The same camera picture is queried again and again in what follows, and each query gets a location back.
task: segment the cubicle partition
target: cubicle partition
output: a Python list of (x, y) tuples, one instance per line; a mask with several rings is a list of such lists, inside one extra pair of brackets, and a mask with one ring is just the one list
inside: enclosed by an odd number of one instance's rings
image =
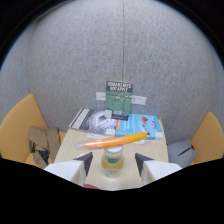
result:
[(156, 115), (167, 143), (191, 138), (212, 111), (224, 128), (224, 72), (212, 44), (158, 1), (70, 1), (21, 34), (0, 72), (0, 122), (33, 93), (48, 127), (67, 132), (81, 107), (104, 110), (106, 81), (147, 97), (131, 113)]

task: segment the desk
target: desk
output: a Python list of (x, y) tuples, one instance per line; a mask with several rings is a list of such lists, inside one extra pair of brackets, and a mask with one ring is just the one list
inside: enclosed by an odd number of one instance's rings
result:
[(93, 152), (93, 159), (85, 183), (94, 185), (102, 190), (124, 190), (142, 187), (139, 176), (135, 153), (142, 154), (152, 159), (168, 162), (168, 153), (165, 133), (161, 120), (159, 120), (163, 132), (162, 140), (145, 140), (145, 144), (127, 144), (123, 146), (124, 166), (118, 178), (108, 178), (101, 167), (101, 157), (104, 149), (79, 151), (75, 148), (78, 141), (93, 140), (87, 137), (87, 133), (69, 129), (59, 148), (55, 163), (73, 160), (81, 152)]

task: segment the white object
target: white object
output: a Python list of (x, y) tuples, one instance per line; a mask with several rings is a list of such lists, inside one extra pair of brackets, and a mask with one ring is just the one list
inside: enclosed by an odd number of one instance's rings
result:
[(81, 187), (86, 180), (84, 161), (72, 160), (62, 163), (52, 163), (44, 170)]
[(108, 129), (106, 129), (105, 135), (110, 135), (110, 137), (114, 136), (115, 135), (115, 130), (108, 128)]
[(142, 183), (144, 185), (149, 184), (181, 169), (182, 168), (176, 163), (167, 163), (156, 160), (144, 161), (141, 172)]
[[(144, 96), (131, 96), (131, 104), (139, 104), (145, 105), (146, 97)], [(96, 92), (96, 100), (105, 101), (106, 100), (106, 93)]]
[(100, 126), (102, 124), (106, 124), (107, 122), (110, 122), (111, 119), (108, 119), (105, 117), (105, 112), (103, 111), (102, 113), (96, 115), (96, 126)]
[(106, 155), (110, 157), (116, 157), (116, 156), (119, 156), (123, 152), (123, 146), (105, 148), (104, 152), (106, 153)]
[(94, 138), (94, 139), (104, 139), (104, 138), (111, 138), (110, 135), (97, 135), (97, 134), (93, 134), (93, 133), (88, 133), (87, 134), (88, 138)]
[(131, 99), (132, 104), (145, 105), (145, 102), (146, 102), (146, 97), (132, 95), (132, 99)]
[(112, 117), (112, 110), (105, 110), (105, 117), (111, 118)]

